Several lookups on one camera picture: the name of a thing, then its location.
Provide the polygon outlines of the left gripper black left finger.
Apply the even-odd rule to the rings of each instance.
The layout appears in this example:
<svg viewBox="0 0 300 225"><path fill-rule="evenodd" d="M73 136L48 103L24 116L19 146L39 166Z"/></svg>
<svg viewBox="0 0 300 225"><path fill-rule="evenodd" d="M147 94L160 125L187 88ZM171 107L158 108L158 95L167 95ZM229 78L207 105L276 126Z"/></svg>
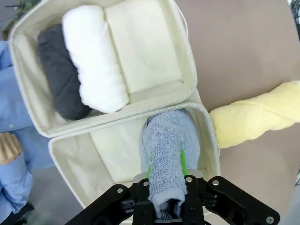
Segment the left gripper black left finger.
<svg viewBox="0 0 300 225"><path fill-rule="evenodd" d="M68 225L120 225L132 218L134 225L154 224L154 208L148 200L147 172L134 177L131 187L115 184L81 211Z"/></svg>

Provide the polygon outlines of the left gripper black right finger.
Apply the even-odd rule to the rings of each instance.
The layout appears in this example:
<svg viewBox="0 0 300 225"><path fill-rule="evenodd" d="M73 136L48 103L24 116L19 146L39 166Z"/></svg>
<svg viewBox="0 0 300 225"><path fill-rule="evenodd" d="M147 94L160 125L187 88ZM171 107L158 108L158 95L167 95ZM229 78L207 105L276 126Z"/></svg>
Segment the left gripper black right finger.
<svg viewBox="0 0 300 225"><path fill-rule="evenodd" d="M227 179L215 176L205 181L192 175L184 151L180 153L180 162L187 187L182 209L183 225L208 225L203 208L230 225L277 225L280 222L277 211Z"/></svg>

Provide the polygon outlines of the person's right hand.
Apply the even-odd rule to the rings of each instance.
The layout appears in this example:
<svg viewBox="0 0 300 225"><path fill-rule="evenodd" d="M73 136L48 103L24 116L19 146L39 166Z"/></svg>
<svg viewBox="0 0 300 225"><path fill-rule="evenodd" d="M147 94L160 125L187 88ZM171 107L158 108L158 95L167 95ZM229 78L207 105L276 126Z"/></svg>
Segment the person's right hand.
<svg viewBox="0 0 300 225"><path fill-rule="evenodd" d="M0 164L13 162L22 152L21 145L14 134L9 132L0 134Z"/></svg>

